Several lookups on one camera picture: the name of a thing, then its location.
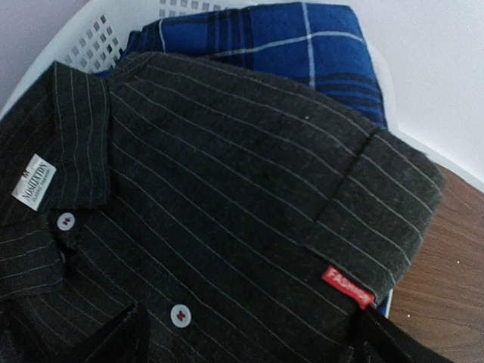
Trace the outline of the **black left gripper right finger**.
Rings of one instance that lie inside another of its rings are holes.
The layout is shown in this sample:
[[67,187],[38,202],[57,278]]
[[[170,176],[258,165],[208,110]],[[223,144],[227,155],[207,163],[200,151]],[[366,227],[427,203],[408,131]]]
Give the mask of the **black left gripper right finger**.
[[355,317],[355,362],[438,362],[451,360],[407,335],[373,308]]

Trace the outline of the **black pinstriped long sleeve shirt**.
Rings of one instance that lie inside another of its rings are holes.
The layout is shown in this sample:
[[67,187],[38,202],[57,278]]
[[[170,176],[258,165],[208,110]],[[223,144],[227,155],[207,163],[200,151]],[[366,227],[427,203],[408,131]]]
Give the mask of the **black pinstriped long sleeve shirt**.
[[444,184],[297,82],[162,53],[106,79],[54,63],[1,121],[1,360],[99,362],[142,304],[147,362],[355,362],[355,317]]

